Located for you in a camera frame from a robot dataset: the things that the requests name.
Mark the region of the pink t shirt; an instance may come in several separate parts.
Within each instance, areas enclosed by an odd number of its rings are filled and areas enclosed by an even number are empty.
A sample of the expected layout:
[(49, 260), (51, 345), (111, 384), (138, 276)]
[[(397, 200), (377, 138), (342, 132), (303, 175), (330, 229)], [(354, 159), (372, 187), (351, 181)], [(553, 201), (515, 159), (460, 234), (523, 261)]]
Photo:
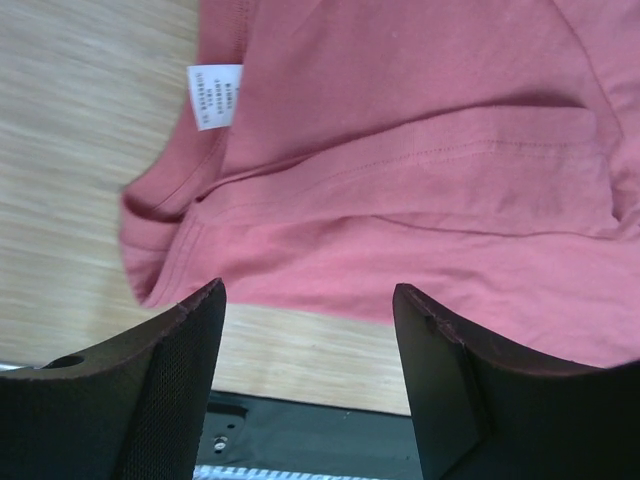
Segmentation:
[(195, 91), (121, 196), (148, 308), (387, 322), (409, 283), (598, 367), (639, 356), (635, 1), (203, 1)]

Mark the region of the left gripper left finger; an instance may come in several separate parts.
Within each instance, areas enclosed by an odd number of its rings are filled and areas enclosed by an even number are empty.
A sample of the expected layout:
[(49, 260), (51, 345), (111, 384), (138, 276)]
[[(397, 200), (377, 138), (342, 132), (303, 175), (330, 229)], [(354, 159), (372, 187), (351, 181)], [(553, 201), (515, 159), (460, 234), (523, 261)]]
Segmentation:
[(2, 372), (2, 478), (192, 478), (225, 307), (216, 279), (106, 341)]

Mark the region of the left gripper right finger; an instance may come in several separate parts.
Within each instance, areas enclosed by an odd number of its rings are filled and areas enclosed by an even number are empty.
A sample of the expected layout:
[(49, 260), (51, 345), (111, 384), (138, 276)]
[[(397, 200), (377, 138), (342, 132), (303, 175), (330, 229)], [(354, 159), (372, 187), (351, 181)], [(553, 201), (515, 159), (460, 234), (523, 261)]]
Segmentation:
[(426, 479), (635, 479), (639, 365), (596, 368), (530, 349), (416, 287), (393, 295)]

